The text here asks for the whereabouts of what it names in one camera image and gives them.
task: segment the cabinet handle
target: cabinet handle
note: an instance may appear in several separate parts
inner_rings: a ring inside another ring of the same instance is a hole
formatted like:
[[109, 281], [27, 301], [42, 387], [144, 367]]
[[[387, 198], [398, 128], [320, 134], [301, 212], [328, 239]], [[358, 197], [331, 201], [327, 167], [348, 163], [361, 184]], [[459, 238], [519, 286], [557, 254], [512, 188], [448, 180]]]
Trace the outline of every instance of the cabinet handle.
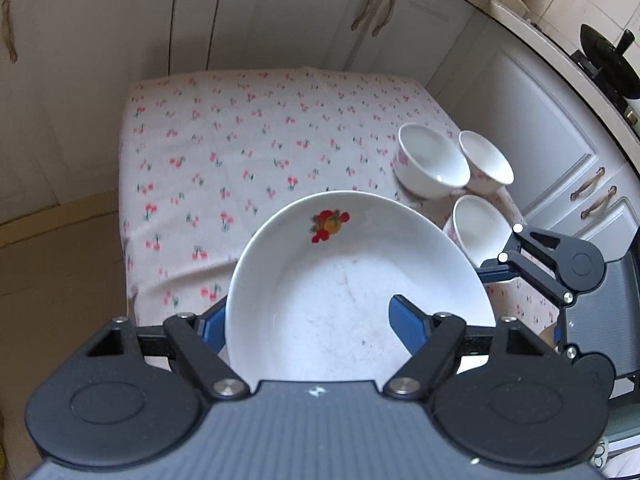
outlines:
[[598, 168], [598, 171], [596, 171], [596, 174], [593, 175], [589, 180], [585, 180], [582, 185], [573, 193], [571, 193], [571, 196], [569, 197], [569, 199], [571, 200], [576, 200], [579, 196], [580, 193], [582, 193], [585, 189], [587, 189], [591, 184], [593, 184], [596, 180], [598, 180], [599, 178], [604, 176], [605, 173], [605, 169], [604, 166]]
[[580, 213], [580, 218], [582, 218], [583, 220], [586, 220], [591, 213], [596, 211], [597, 208], [599, 208], [602, 204], [604, 204], [607, 200], [609, 200], [609, 198], [614, 196], [617, 192], [618, 192], [618, 186], [611, 186], [605, 196], [597, 199], [596, 202], [591, 204], [591, 206], [588, 209], [585, 209], [583, 212]]
[[14, 25], [11, 22], [11, 0], [2, 1], [2, 41], [9, 51], [9, 59], [12, 63], [18, 61], [18, 51], [14, 43]]
[[373, 0], [367, 0], [367, 5], [364, 6], [364, 10], [362, 11], [362, 14], [358, 16], [353, 23], [351, 23], [351, 30], [356, 30], [362, 23], [362, 20], [364, 20], [367, 17], [367, 14], [371, 10], [372, 3], [373, 3]]
[[376, 28], [373, 29], [371, 35], [375, 38], [378, 34], [380, 34], [380, 30], [384, 27], [388, 22], [391, 21], [391, 17], [394, 15], [394, 7], [396, 6], [396, 0], [389, 0], [389, 11], [386, 14], [386, 18], [382, 20]]

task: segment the floor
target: floor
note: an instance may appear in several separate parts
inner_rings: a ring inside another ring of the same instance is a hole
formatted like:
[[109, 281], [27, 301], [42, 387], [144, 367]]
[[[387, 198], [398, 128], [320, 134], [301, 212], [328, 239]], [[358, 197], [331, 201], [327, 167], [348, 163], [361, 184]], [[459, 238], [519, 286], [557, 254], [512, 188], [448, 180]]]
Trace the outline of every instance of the floor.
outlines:
[[20, 480], [40, 463], [23, 422], [30, 393], [97, 328], [125, 313], [117, 213], [0, 249], [6, 480]]

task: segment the countertop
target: countertop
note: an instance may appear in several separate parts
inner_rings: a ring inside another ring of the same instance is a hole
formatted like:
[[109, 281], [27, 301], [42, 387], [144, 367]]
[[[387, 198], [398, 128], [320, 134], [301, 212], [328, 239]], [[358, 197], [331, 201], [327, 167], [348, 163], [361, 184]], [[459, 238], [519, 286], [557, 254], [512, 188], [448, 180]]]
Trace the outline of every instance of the countertop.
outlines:
[[600, 89], [549, 38], [529, 22], [491, 0], [466, 0], [529, 45], [571, 85], [617, 140], [640, 174], [640, 139]]

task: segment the porcelain bowl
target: porcelain bowl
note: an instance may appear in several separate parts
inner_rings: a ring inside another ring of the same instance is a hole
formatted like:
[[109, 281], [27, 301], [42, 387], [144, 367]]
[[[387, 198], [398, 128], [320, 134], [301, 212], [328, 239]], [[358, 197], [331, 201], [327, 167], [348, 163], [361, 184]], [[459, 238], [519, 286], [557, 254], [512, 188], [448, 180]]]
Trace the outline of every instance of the porcelain bowl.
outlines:
[[502, 186], [513, 184], [513, 170], [509, 161], [482, 135], [463, 130], [458, 142], [471, 168], [471, 179], [466, 184], [467, 189], [489, 195]]
[[400, 126], [393, 168], [402, 185], [423, 198], [447, 196], [470, 178], [469, 165], [454, 143], [417, 123]]
[[442, 231], [476, 268], [497, 258], [511, 236], [511, 226], [502, 213], [475, 195], [456, 200]]
[[[394, 200], [332, 191], [298, 200], [242, 253], [226, 300], [233, 369], [260, 380], [375, 380], [410, 357], [388, 319], [404, 295], [427, 314], [494, 326], [484, 287], [433, 223]], [[464, 357], [461, 370], [486, 362]]]

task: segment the gas stove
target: gas stove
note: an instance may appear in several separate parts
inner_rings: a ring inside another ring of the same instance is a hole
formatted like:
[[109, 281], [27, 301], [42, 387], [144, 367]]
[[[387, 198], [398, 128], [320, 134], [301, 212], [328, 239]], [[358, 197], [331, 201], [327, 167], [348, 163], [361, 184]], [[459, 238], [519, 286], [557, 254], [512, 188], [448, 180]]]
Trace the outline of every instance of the gas stove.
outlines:
[[632, 126], [631, 121], [626, 116], [629, 104], [626, 99], [622, 97], [615, 88], [613, 88], [609, 81], [607, 81], [602, 73], [602, 69], [596, 68], [580, 50], [576, 50], [570, 57], [571, 60], [586, 74], [586, 76], [594, 82], [606, 98], [611, 101], [614, 108], [625, 118], [626, 122]]

